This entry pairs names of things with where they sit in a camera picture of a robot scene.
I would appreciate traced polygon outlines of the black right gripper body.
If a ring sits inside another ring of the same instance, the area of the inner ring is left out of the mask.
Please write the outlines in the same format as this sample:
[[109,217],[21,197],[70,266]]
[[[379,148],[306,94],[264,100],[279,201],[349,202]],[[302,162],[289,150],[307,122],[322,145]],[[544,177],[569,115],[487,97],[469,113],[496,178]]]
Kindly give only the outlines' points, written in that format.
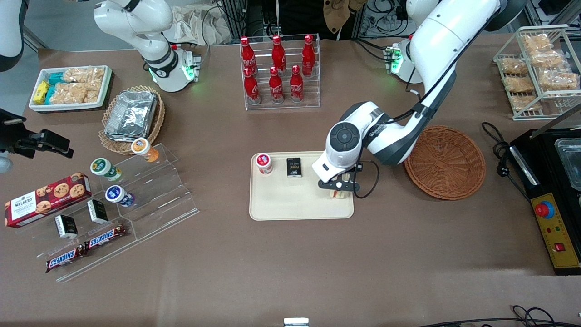
[[12,152],[13,148],[23,139],[28,139],[33,132],[25,128],[27,118],[0,109],[0,149],[2,152]]

